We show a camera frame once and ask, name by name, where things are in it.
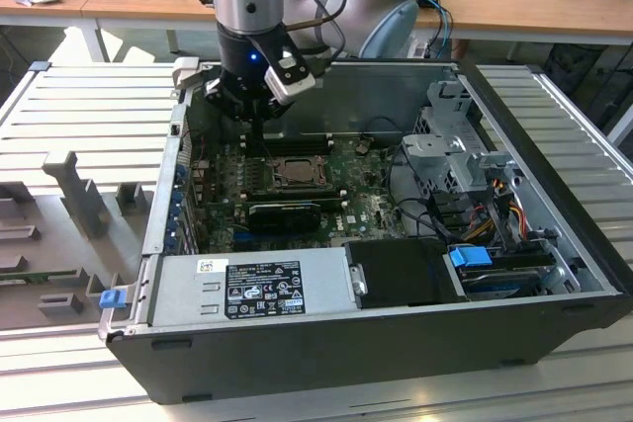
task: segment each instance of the blue latch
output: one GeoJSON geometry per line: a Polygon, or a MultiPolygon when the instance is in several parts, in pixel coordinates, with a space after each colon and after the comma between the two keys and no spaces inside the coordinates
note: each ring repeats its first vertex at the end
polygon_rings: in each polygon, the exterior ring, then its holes
{"type": "Polygon", "coordinates": [[[176,165],[176,178],[179,180],[187,178],[187,168],[180,163],[176,165]]]}
{"type": "Polygon", "coordinates": [[[491,266],[493,260],[485,247],[458,247],[448,254],[455,267],[491,266]]]}
{"type": "Polygon", "coordinates": [[[99,306],[101,308],[125,308],[127,291],[115,289],[101,292],[99,306]]]}

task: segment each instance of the power supply label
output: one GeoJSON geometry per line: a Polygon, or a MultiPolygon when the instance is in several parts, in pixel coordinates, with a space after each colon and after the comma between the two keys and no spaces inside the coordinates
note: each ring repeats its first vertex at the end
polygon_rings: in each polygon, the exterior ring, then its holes
{"type": "Polygon", "coordinates": [[[225,289],[231,320],[306,313],[299,261],[226,266],[225,289]]]}

